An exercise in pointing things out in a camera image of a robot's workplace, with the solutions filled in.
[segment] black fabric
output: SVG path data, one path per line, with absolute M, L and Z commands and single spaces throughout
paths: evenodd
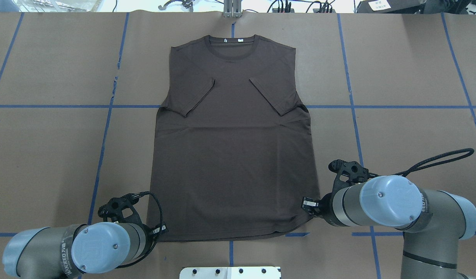
M 255 35 L 171 49 L 157 113 L 151 191 L 161 241 L 266 238 L 310 220 L 319 198 L 310 116 L 295 89 L 295 49 Z M 149 203 L 148 224 L 158 224 Z

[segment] work surface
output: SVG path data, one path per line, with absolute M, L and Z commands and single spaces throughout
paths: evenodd
M 297 48 L 322 195 L 334 159 L 384 175 L 476 150 L 476 16 L 0 14 L 0 259 L 14 233 L 99 222 L 97 209 L 110 198 L 149 189 L 169 48 L 207 34 L 258 34 Z M 476 152 L 408 178 L 476 205 Z M 147 202 L 137 204 L 143 218 Z M 278 265 L 286 279 L 396 279 L 402 247 L 390 228 L 314 219 L 288 237 L 160 243 L 132 268 L 83 278 Z M 459 272 L 476 276 L 476 236 L 459 253 Z

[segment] light blue joint cap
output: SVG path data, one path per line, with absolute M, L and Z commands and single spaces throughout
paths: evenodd
M 460 240 L 469 239 L 474 236 L 476 233 L 476 207 L 472 202 L 463 198 L 462 196 L 457 196 L 454 194 L 450 194 L 449 192 L 440 191 L 446 193 L 447 195 L 451 196 L 460 206 L 462 213 L 465 217 L 465 233 Z
M 74 264 L 86 273 L 104 273 L 126 260 L 129 235 L 118 224 L 101 222 L 78 233 L 71 248 Z
M 417 186 L 399 175 L 378 176 L 360 190 L 364 213 L 378 224 L 398 227 L 416 220 L 422 211 Z
M 10 276 L 19 277 L 17 268 L 19 257 L 21 256 L 22 251 L 37 233 L 46 228 L 49 227 L 25 230 L 11 238 L 9 243 L 5 246 L 4 256 L 2 256 L 2 263 L 4 264 L 5 273 L 9 274 Z

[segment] white mounting plate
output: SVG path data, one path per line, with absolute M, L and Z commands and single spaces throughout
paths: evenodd
M 179 279 L 281 279 L 280 267 L 184 268 Z

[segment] dark gray t-shirt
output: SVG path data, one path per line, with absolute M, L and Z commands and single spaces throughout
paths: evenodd
M 320 193 L 295 49 L 206 36 L 171 48 L 169 69 L 150 187 L 169 228 L 160 240 L 266 238 L 310 220 L 302 197 Z

